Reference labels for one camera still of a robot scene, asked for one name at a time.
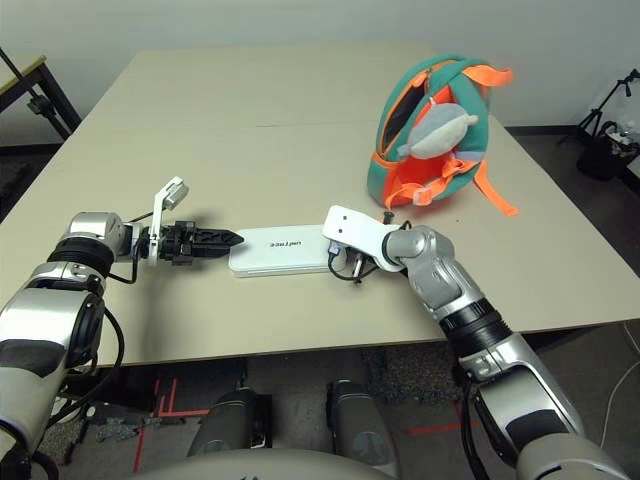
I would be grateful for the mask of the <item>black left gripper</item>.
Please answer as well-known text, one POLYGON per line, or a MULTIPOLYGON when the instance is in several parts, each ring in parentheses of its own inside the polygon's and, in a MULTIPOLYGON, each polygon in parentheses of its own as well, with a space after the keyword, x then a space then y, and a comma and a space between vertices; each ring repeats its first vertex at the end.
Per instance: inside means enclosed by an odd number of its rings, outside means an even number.
POLYGON ((221 258, 244 242, 239 234, 223 229, 196 228, 194 221, 176 221, 160 229, 160 259, 186 266, 194 258, 221 258))

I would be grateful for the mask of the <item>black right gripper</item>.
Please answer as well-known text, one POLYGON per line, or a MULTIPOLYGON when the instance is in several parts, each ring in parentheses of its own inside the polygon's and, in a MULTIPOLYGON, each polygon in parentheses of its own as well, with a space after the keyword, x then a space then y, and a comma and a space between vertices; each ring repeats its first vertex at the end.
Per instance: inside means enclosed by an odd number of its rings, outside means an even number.
POLYGON ((365 277, 379 269, 375 260, 354 248, 348 249, 348 258, 352 261, 350 281, 362 281, 365 277))

